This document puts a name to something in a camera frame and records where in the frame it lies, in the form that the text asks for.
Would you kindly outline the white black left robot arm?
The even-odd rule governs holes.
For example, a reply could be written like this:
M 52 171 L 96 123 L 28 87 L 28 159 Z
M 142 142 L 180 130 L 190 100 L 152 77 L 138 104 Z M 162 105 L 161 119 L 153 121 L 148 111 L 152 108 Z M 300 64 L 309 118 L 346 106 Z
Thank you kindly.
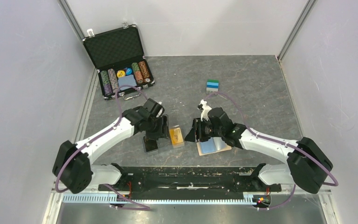
M 96 134 L 76 143 L 63 142 L 52 168 L 56 184 L 63 183 L 73 194 L 100 184 L 123 190 L 128 184 L 124 171 L 118 165 L 95 165 L 95 161 L 139 132 L 145 132 L 150 140 L 167 138 L 168 116 L 164 111 L 160 102 L 149 98 L 142 106 L 123 111 L 119 118 Z

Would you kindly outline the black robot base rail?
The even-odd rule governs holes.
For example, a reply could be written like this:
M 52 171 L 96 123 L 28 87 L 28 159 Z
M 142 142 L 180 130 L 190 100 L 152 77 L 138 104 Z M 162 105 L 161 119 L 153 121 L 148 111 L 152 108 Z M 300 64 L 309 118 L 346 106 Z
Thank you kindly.
M 280 184 L 266 185 L 257 167 L 122 167 L 112 187 L 128 191 L 132 200 L 242 199 L 244 192 L 281 192 Z

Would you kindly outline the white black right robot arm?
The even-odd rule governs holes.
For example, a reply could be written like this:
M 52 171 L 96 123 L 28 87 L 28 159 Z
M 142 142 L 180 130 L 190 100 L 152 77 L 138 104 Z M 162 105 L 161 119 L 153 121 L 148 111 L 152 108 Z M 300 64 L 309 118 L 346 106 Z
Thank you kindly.
M 188 142 L 222 140 L 230 147 L 255 151 L 282 162 L 281 165 L 262 165 L 250 178 L 255 190 L 273 184 L 294 184 L 308 193 L 316 194 L 327 177 L 331 176 L 332 162 L 314 140 L 284 140 L 264 135 L 245 124 L 234 123 L 222 108 L 203 109 L 201 117 L 193 119 L 186 135 Z

